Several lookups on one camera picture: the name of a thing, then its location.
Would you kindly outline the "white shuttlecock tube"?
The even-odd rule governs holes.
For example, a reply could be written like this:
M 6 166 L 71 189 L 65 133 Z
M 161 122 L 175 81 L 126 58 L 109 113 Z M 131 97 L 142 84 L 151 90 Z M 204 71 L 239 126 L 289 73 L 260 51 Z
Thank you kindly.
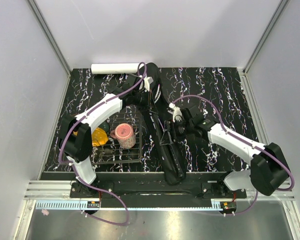
M 138 63 L 94 63 L 90 68 L 93 75 L 134 74 L 138 65 Z

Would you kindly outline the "black racket bag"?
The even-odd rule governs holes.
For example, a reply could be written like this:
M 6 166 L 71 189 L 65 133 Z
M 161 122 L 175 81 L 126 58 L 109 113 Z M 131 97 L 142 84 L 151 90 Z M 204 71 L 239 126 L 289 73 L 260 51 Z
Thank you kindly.
M 147 109 L 142 112 L 143 120 L 154 142 L 165 181 L 168 185 L 177 185 L 186 178 L 186 167 L 178 143 L 161 143 L 164 136 L 169 136 L 167 123 L 171 120 L 169 104 L 162 91 L 161 73 L 159 67 L 152 62 L 147 63 L 146 68 L 142 67 L 140 72 L 146 72 L 146 75 L 153 79 L 150 84 L 152 96 Z

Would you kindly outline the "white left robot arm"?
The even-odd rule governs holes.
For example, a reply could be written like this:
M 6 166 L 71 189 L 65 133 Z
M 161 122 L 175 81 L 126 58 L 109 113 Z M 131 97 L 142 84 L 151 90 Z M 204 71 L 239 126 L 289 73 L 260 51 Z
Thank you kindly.
M 99 102 L 75 116 L 67 115 L 61 120 L 58 136 L 60 164 L 72 167 L 76 180 L 82 184 L 80 192 L 93 198 L 102 191 L 95 183 L 97 175 L 90 156 L 93 150 L 93 132 L 113 114 L 128 106 L 128 98 L 138 94 L 149 94 L 154 78 L 146 74 L 129 74 L 122 86 L 115 87 Z

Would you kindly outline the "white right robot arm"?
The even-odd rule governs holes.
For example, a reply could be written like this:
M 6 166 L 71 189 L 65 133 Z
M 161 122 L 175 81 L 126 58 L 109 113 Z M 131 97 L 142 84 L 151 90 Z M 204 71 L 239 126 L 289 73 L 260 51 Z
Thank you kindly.
M 229 198 L 241 189 L 255 189 L 270 196 L 289 177 L 286 159 L 277 144 L 266 145 L 248 139 L 219 120 L 205 118 L 188 108 L 171 105 L 168 112 L 172 115 L 168 126 L 173 137 L 195 135 L 230 151 L 249 166 L 247 170 L 228 172 L 220 178 L 217 185 L 220 197 Z

